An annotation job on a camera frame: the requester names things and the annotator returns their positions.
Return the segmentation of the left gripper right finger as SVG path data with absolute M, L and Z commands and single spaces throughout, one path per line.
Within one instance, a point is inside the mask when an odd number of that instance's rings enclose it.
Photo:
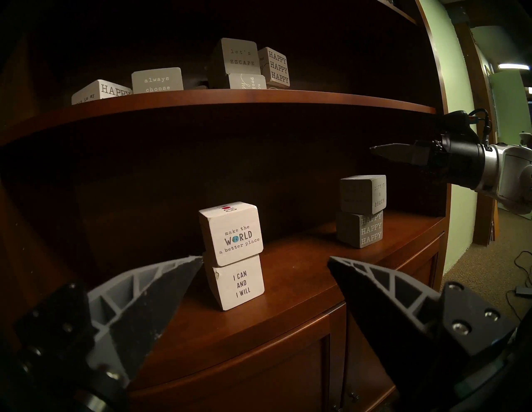
M 400 391 L 450 391 L 501 354 L 516 328 L 460 282 L 437 292 L 403 272 L 337 256 L 328 268 Z

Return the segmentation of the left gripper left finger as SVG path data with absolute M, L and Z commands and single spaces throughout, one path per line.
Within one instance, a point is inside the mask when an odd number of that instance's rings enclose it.
M 14 323 L 23 348 L 135 379 L 203 265 L 189 256 L 123 272 L 87 291 L 67 282 Z

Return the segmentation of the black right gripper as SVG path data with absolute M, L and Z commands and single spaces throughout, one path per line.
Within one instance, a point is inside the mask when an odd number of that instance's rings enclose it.
M 471 190 L 477 189 L 485 168 L 485 151 L 473 130 L 445 132 L 430 142 L 390 143 L 370 147 L 370 152 L 392 162 L 427 165 L 430 178 Z

